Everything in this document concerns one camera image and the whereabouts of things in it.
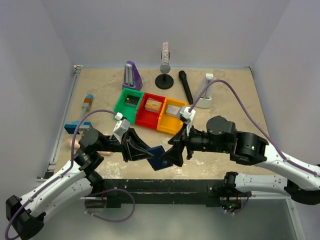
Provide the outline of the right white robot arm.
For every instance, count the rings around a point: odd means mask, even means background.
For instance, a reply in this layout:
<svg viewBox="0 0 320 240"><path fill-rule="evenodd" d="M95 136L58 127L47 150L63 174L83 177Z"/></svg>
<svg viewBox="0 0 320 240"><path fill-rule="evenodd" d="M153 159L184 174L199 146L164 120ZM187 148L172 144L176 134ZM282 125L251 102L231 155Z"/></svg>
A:
<svg viewBox="0 0 320 240"><path fill-rule="evenodd" d="M302 162L292 156L280 154L266 139L238 131L232 121L215 116L206 123L206 130L191 127L182 129L169 140L171 148L161 159L178 167L184 163L183 151L190 160L194 152L228 154L239 165L264 168L273 175L249 175L228 172L221 186L215 188L220 196L231 197L251 194L253 191L277 193L304 205L320 202L320 167Z"/></svg>

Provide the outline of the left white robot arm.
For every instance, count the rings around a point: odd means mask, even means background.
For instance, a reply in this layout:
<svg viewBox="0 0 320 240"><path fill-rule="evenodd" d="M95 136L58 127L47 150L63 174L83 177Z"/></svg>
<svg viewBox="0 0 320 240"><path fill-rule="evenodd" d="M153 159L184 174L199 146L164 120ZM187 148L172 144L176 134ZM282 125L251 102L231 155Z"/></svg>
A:
<svg viewBox="0 0 320 240"><path fill-rule="evenodd" d="M34 237L44 227L45 218L65 203L103 192L103 179L95 171L104 160L100 152L121 153L126 162L154 156L133 128L120 135L104 135L90 128L83 132L79 145L71 152L71 159L49 179L21 197L12 195L6 200L8 227L14 228L18 238Z"/></svg>

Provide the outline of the navy blue card holder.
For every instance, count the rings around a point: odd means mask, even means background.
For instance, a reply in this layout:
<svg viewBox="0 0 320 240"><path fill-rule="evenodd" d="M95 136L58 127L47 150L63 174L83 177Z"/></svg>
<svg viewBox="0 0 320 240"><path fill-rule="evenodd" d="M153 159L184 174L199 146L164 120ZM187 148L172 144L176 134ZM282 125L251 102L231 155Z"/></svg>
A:
<svg viewBox="0 0 320 240"><path fill-rule="evenodd" d="M147 148L146 150L153 154L153 157L148 158L147 161L154 171L163 170L173 166L173 164L169 161L161 159L162 154L165 153L165 149L163 148L163 146L158 145Z"/></svg>

